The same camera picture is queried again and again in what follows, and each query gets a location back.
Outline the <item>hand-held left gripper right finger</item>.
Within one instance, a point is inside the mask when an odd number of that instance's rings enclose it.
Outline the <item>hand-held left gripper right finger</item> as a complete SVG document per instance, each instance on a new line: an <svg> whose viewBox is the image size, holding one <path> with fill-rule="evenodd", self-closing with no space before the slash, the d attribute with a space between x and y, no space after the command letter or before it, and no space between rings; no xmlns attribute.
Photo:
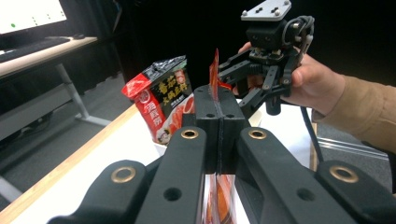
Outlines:
<svg viewBox="0 0 396 224"><path fill-rule="evenodd" d="M240 132L246 127L246 118L233 93L225 88L219 89L219 162L218 173L233 175L238 161L236 142Z"/></svg>

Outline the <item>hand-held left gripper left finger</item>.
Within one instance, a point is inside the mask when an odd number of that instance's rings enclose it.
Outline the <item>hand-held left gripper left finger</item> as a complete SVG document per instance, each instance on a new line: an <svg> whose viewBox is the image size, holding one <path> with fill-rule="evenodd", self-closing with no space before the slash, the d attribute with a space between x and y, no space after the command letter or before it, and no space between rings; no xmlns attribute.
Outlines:
<svg viewBox="0 0 396 224"><path fill-rule="evenodd" d="M182 126L195 126L205 131L205 173L214 174L218 163L219 114L208 85L195 89L193 98L194 112L182 116Z"/></svg>

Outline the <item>large orange clear-window packet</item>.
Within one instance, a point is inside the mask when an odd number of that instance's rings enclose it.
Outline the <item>large orange clear-window packet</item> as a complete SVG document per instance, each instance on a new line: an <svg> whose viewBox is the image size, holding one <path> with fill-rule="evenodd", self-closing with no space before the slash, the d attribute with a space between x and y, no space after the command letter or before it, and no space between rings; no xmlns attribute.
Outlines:
<svg viewBox="0 0 396 224"><path fill-rule="evenodd" d="M214 59L209 66L210 94L217 103L219 101L219 50L215 50ZM207 175L207 194L203 224L236 224L234 213L233 181L232 175Z"/></svg>

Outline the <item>large black red packet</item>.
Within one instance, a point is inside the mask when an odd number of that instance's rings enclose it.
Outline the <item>large black red packet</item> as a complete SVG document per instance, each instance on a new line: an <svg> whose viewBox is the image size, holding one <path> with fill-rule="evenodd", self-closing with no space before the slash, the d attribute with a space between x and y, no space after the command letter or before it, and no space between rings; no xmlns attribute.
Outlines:
<svg viewBox="0 0 396 224"><path fill-rule="evenodd" d="M194 112L185 56L153 63L121 92L134 102L157 144L167 145L182 126L183 115Z"/></svg>

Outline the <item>white table mat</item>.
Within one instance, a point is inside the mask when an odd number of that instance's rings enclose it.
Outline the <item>white table mat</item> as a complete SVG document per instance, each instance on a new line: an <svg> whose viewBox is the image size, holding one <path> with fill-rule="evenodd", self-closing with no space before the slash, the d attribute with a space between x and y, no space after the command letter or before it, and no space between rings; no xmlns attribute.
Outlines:
<svg viewBox="0 0 396 224"><path fill-rule="evenodd" d="M316 166L311 140L298 106L282 105L270 116L264 107L253 119L272 132L305 167ZM115 161L139 161L145 165L159 157L146 122L131 106L22 196L0 212L0 224L46 224L52 217L77 210L94 179Z"/></svg>

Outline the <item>desk with white metal legs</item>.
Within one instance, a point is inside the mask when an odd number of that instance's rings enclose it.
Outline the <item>desk with white metal legs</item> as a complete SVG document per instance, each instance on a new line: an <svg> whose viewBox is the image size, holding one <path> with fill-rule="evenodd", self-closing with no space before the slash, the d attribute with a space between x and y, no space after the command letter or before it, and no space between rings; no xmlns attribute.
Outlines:
<svg viewBox="0 0 396 224"><path fill-rule="evenodd" d="M38 69L44 65L54 65L63 83L37 96L7 113L0 115L0 141L21 130L28 124L47 115L49 112L72 100L78 110L76 119L106 127L110 120L91 116L79 96L74 83L64 68L64 58L72 56L98 42L96 37L85 37L77 40L72 37L62 45L22 56L20 58L0 63L0 78L11 77L29 69Z"/></svg>

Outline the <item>black keyboard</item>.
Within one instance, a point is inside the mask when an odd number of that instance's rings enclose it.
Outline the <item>black keyboard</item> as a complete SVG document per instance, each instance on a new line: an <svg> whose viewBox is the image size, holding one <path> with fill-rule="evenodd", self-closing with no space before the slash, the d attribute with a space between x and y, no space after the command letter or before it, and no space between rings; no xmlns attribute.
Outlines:
<svg viewBox="0 0 396 224"><path fill-rule="evenodd" d="M8 62L22 56L26 56L40 50L49 49L58 45L69 42L70 39L67 37L47 37L35 43L24 45L16 49L6 51L0 54L0 63Z"/></svg>

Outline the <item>computer monitor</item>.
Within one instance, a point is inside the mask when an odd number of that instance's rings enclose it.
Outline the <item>computer monitor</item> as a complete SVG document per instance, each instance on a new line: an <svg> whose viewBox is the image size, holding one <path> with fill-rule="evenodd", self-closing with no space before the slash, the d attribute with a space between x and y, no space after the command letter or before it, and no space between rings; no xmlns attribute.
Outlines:
<svg viewBox="0 0 396 224"><path fill-rule="evenodd" d="M0 0L0 35L66 20L60 0Z"/></svg>

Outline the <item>aluminium floor rail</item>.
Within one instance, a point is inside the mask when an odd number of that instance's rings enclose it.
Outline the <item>aluminium floor rail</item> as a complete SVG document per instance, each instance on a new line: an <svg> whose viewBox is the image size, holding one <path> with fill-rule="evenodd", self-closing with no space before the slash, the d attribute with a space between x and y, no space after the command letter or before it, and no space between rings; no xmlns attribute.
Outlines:
<svg viewBox="0 0 396 224"><path fill-rule="evenodd" d="M321 147L325 147L327 149L359 154L367 157L385 158L387 156L386 153L381 152L377 149L373 149L371 147L367 147L361 144L354 144L344 141L333 140L330 138L319 137L318 143Z"/></svg>

